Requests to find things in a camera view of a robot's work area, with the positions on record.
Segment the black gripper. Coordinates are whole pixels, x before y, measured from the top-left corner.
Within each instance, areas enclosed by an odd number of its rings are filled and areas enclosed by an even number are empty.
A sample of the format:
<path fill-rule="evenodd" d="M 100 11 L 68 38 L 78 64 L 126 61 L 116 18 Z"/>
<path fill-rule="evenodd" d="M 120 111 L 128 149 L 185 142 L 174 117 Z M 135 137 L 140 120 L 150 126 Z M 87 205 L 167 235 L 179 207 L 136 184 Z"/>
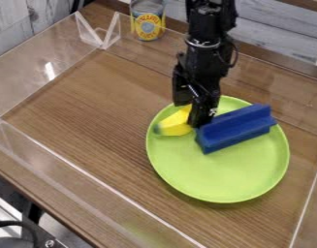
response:
<path fill-rule="evenodd" d="M 186 45 L 186 52 L 178 53 L 174 66 L 173 102 L 177 106 L 191 105 L 187 124 L 199 128 L 211 121 L 218 111 L 219 80 L 235 65 L 231 58 L 234 44 Z"/>

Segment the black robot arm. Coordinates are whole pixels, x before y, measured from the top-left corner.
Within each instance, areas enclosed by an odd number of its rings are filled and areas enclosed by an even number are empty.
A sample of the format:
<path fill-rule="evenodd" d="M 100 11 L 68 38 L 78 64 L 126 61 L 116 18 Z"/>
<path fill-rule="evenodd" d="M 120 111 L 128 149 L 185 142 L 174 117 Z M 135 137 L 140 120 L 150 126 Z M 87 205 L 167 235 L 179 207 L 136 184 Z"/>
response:
<path fill-rule="evenodd" d="M 186 123 L 193 128 L 214 118 L 219 102 L 219 80 L 238 59 L 238 50 L 227 32 L 238 17 L 234 0 L 185 0 L 186 52 L 178 53 L 173 73 L 173 102 L 190 105 Z"/>

